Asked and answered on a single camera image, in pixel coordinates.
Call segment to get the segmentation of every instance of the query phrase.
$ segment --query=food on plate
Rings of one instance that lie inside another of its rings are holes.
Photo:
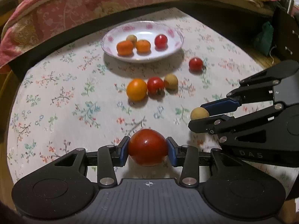
[[[118,54],[122,56],[131,55],[133,53],[133,48],[134,45],[130,40],[121,41],[116,45]]]
[[[150,52],[150,42],[147,40],[138,40],[136,42],[136,49],[138,53],[149,53]]]
[[[136,37],[135,35],[129,35],[129,36],[126,38],[126,40],[130,40],[130,41],[133,43],[134,47],[136,46],[137,37]]]
[[[165,138],[159,132],[141,129],[131,137],[128,153],[137,164],[151,167],[164,161],[168,148]]]
[[[191,71],[201,71],[203,68],[203,62],[200,58],[194,57],[189,61],[189,68]]]
[[[210,117],[210,114],[205,108],[202,107],[195,108],[194,110],[192,110],[190,114],[191,120],[202,119],[207,117]]]
[[[151,77],[147,81],[147,89],[151,94],[161,94],[164,90],[164,82],[159,77]]]
[[[178,88],[178,79],[173,74],[168,74],[164,78],[164,85],[166,89],[175,90]]]
[[[127,86],[127,96],[132,101],[140,101],[147,94],[147,84],[142,79],[134,79]]]
[[[165,49],[167,46],[167,41],[168,39],[165,35],[157,35],[155,38],[155,46],[158,49]]]

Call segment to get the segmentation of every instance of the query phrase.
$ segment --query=table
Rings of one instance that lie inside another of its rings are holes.
[[[47,56],[31,68],[16,96],[8,131],[7,159],[14,183],[77,147],[97,151],[118,144],[125,135],[151,128],[179,144],[203,151],[219,147],[217,136],[195,134],[187,125],[192,109],[205,102],[224,98],[238,87],[238,81],[262,68],[239,47],[206,25],[176,8],[134,19],[160,21],[181,31],[184,45],[178,53],[158,62],[130,64],[104,54],[101,38],[106,28],[83,37]],[[188,62],[198,56],[205,70],[192,74]],[[146,98],[130,104],[126,85],[132,78],[145,81],[152,76],[174,73],[178,92],[163,98]],[[243,105],[230,116],[241,116],[268,107],[271,102]],[[254,164],[277,178],[290,191],[298,169]],[[164,178],[180,175],[168,159],[154,167],[141,167],[130,158],[121,178]],[[207,171],[202,169],[201,180]],[[96,167],[87,177],[97,181]]]

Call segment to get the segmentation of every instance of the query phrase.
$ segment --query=plate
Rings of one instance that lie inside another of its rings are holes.
[[[159,34],[167,36],[167,47],[164,50],[155,48],[155,38]],[[151,44],[151,53],[143,55],[137,53],[136,48],[130,56],[120,56],[116,45],[126,40],[128,35],[135,35],[137,40],[148,40]],[[102,49],[109,56],[132,63],[147,63],[160,60],[177,52],[183,46],[182,34],[174,28],[153,21],[136,21],[120,25],[109,31],[101,41]]]

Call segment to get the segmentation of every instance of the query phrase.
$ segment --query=drawer handle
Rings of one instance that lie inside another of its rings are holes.
[[[293,52],[288,47],[285,47],[285,50],[287,50],[288,52],[290,52],[291,55],[293,54]]]
[[[299,34],[295,33],[295,31],[292,31],[292,34],[297,35],[299,39]]]

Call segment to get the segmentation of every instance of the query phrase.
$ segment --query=ribbed gray panel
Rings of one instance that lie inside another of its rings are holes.
[[[103,189],[84,211],[56,221],[28,220],[32,224],[279,224],[275,218],[235,221],[208,207],[195,189],[174,179],[124,179]]]

